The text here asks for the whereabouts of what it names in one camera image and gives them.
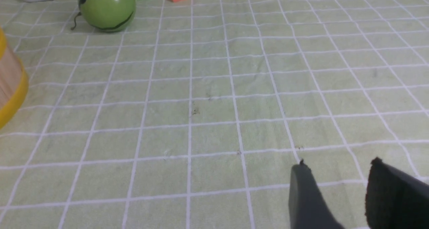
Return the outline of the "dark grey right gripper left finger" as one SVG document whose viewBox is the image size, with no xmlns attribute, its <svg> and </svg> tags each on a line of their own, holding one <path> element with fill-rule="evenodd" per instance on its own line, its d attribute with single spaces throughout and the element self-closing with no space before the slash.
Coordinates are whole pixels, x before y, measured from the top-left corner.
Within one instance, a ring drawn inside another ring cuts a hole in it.
<svg viewBox="0 0 429 229">
<path fill-rule="evenodd" d="M 311 169 L 301 159 L 291 168 L 289 217 L 292 229 L 343 229 L 329 210 Z"/>
</svg>

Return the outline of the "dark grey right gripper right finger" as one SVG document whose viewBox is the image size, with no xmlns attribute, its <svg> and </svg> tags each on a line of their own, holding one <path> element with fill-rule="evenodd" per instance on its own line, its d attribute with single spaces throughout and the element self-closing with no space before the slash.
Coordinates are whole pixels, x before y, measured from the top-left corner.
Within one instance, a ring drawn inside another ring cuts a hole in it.
<svg viewBox="0 0 429 229">
<path fill-rule="evenodd" d="M 429 186 L 377 157 L 371 162 L 365 208 L 371 229 L 427 229 Z"/>
</svg>

